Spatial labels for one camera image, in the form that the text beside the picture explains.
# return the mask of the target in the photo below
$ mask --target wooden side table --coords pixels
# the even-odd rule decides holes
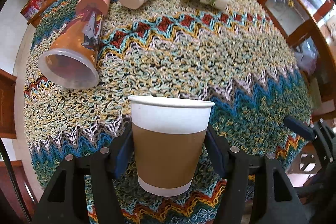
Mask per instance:
[[[32,24],[35,28],[39,25],[42,17],[41,14],[57,0],[45,0],[40,8],[40,10],[27,22],[27,25]]]

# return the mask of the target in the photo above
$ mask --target white wall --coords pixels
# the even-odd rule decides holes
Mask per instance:
[[[18,160],[15,156],[12,139],[1,138],[3,144],[5,145],[7,154],[10,160]]]
[[[14,63],[27,20],[21,15],[28,0],[7,0],[0,11],[0,68],[13,74]]]

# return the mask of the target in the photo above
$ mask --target colorful crochet tablecloth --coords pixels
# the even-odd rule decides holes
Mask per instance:
[[[304,145],[282,120],[287,114],[309,120],[305,84],[294,54],[255,0],[231,0],[222,12],[191,0],[149,0],[137,10],[111,0],[99,84],[67,90],[46,79],[37,61],[74,17],[77,2],[59,0],[44,13],[27,63],[25,133],[42,187],[65,155],[94,153],[122,134],[131,119],[129,95],[211,100],[210,122],[219,135],[250,154],[275,152],[284,168]],[[90,177],[86,183],[95,223]],[[184,194],[162,198],[142,190],[133,159],[114,185],[127,223],[196,224],[215,217],[226,182],[203,149]]]

